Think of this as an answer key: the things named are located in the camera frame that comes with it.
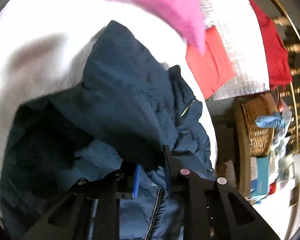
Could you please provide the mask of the navy blue puffer jacket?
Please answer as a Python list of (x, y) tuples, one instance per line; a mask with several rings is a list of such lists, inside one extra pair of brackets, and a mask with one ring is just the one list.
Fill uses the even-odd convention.
[(121, 239), (181, 239), (183, 207), (168, 197), (163, 146), (183, 165), (214, 179), (203, 105), (133, 34), (111, 21), (74, 88), (27, 102), (8, 136), (0, 180), (2, 220), (21, 239), (79, 179), (141, 164), (139, 193), (120, 209)]

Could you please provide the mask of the wooden side table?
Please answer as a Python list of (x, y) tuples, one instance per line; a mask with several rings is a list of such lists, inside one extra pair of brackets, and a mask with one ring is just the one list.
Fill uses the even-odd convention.
[[(276, 102), (270, 93), (265, 94), (267, 99), (271, 101), (271, 114), (277, 110)], [(250, 184), (251, 184), (251, 170), (250, 158), (252, 157), (249, 152), (248, 137), (243, 118), (241, 105), (249, 99), (257, 97), (259, 94), (251, 95), (248, 98), (235, 98), (233, 103), (233, 110), (236, 118), (236, 128), (238, 134), (238, 149), (239, 149), (239, 175), (237, 177), (237, 188), (239, 192), (245, 197), (250, 197)]]

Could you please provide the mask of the teal cardboard box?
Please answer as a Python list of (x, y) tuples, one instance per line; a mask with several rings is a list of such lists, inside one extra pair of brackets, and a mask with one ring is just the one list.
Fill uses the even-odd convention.
[(251, 198), (264, 197), (269, 191), (269, 159), (268, 157), (251, 157)]

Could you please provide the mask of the wicker basket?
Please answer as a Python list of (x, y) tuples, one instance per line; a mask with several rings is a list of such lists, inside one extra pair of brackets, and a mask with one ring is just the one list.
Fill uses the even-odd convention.
[(271, 101), (265, 94), (247, 100), (241, 105), (248, 137), (249, 152), (252, 157), (266, 157), (274, 138), (274, 128), (259, 128), (256, 119), (271, 115)]

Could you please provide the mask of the light blue cloth in basket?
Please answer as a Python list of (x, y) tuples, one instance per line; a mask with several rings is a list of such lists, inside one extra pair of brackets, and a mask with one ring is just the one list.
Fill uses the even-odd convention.
[(284, 129), (285, 119), (281, 113), (274, 112), (272, 115), (261, 115), (255, 119), (255, 124), (259, 128)]

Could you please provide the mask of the red pillow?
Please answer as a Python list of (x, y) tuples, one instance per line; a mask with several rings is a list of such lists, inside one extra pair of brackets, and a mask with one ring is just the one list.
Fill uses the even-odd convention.
[(213, 96), (236, 76), (221, 36), (214, 26), (205, 31), (204, 55), (188, 44), (185, 59), (205, 99)]

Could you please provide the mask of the red quilted blanket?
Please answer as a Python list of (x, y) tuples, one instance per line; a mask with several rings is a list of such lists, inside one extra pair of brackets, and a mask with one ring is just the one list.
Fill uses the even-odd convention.
[(273, 21), (254, 0), (249, 0), (249, 2), (260, 26), (268, 67), (269, 87), (270, 89), (285, 87), (292, 81), (288, 65), (288, 52)]

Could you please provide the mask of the white pink bed sheet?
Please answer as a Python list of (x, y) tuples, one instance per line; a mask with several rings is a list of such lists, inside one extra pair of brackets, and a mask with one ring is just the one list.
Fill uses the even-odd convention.
[(0, 12), (0, 178), (19, 106), (77, 85), (93, 44), (112, 20), (127, 27), (163, 67), (179, 65), (203, 101), (185, 60), (186, 41), (132, 0), (10, 0)]

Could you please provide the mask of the silver foil insulation panel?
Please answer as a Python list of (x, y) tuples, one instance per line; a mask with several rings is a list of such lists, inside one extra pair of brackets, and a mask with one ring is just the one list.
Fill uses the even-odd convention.
[(210, 101), (269, 90), (263, 39), (249, 0), (199, 0), (205, 25), (215, 27), (235, 71)]

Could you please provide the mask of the wooden stair railing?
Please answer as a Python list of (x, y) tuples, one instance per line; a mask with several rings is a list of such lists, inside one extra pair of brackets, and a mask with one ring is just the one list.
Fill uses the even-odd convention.
[(300, 152), (300, 0), (255, 0), (277, 26), (288, 51), (292, 84), (280, 89), (280, 95), (290, 103), (293, 120), (288, 134), (289, 146)]

